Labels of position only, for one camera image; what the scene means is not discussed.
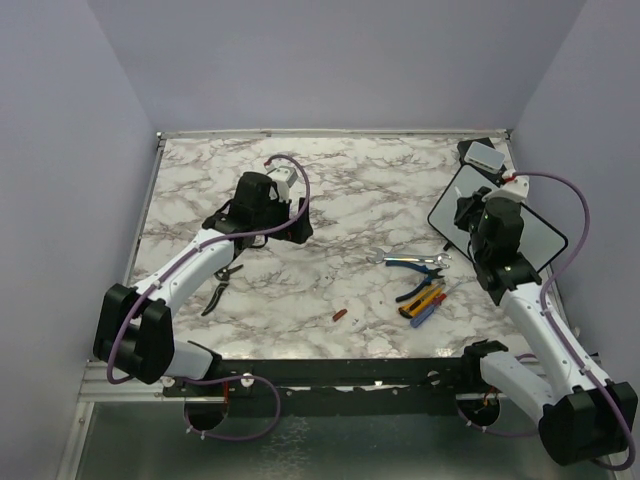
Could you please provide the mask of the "red marker cap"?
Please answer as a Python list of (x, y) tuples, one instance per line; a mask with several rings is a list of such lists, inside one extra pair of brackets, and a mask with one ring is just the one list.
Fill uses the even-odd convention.
[(341, 309), (340, 311), (336, 312), (333, 316), (332, 316), (332, 320), (334, 322), (338, 321), (339, 319), (341, 319), (345, 314), (347, 313), (346, 309)]

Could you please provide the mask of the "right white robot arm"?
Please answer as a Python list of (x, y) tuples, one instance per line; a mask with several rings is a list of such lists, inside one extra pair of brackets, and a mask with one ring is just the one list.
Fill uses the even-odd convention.
[(580, 345), (549, 304), (550, 284), (520, 251), (522, 205), (482, 187), (456, 201), (455, 226), (470, 236), (471, 259), (481, 287), (529, 344), (542, 375), (523, 365), (498, 342), (466, 348), (461, 383), (481, 391), (497, 388), (535, 424), (549, 456), (559, 465), (597, 465), (626, 452), (616, 465), (635, 461), (632, 427), (638, 396), (627, 382), (614, 382)]

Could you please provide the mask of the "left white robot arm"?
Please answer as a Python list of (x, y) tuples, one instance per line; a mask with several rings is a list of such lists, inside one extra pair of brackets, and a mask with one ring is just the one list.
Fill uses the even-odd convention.
[(178, 377), (199, 394), (214, 392), (220, 355), (175, 340), (173, 317), (203, 283), (253, 248), (256, 238), (306, 242), (313, 233), (309, 198), (301, 197), (297, 213), (290, 212), (298, 178), (285, 166), (244, 173), (234, 196), (204, 220), (178, 255), (133, 286), (114, 284), (103, 299), (94, 356), (146, 384)]

